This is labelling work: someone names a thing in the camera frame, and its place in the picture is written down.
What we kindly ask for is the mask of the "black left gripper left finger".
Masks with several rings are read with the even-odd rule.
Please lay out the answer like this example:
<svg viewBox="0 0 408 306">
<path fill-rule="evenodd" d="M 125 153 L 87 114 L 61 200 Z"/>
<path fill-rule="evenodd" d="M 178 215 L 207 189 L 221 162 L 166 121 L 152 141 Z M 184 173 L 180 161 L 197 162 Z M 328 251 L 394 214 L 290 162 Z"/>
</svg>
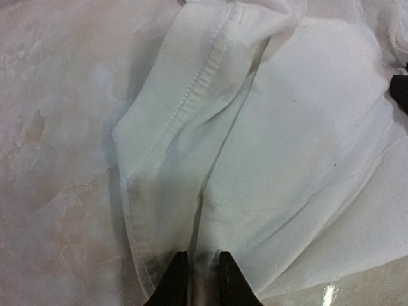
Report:
<svg viewBox="0 0 408 306">
<path fill-rule="evenodd" d="M 188 280 L 188 252 L 180 251 L 174 255 L 157 288 L 144 306 L 187 305 Z"/>
</svg>

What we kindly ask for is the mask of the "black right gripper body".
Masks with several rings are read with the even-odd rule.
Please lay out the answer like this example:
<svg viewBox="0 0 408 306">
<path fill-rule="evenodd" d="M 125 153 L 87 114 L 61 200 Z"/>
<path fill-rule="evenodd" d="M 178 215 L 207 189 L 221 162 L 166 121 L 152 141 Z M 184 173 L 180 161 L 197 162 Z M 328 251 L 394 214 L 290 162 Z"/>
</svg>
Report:
<svg viewBox="0 0 408 306">
<path fill-rule="evenodd" d="M 393 75 L 389 87 L 390 96 L 406 115 L 408 114 L 408 76 L 407 73 Z"/>
</svg>

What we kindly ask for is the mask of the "white cloth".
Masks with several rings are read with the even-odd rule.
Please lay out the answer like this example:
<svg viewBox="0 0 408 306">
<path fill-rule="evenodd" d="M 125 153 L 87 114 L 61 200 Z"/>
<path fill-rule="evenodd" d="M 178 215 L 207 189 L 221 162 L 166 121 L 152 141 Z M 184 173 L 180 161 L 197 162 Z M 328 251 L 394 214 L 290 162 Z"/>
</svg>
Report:
<svg viewBox="0 0 408 306">
<path fill-rule="evenodd" d="M 269 299 L 407 255 L 406 1 L 187 1 L 112 136 L 151 298 L 231 253 Z"/>
</svg>

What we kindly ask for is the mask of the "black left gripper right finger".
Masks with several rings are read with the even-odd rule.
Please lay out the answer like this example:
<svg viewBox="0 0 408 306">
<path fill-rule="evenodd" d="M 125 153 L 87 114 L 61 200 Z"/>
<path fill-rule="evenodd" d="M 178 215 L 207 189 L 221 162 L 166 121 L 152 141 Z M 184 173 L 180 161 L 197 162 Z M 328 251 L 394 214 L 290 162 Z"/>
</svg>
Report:
<svg viewBox="0 0 408 306">
<path fill-rule="evenodd" d="M 219 297 L 223 306 L 263 306 L 230 252 L 219 254 Z"/>
</svg>

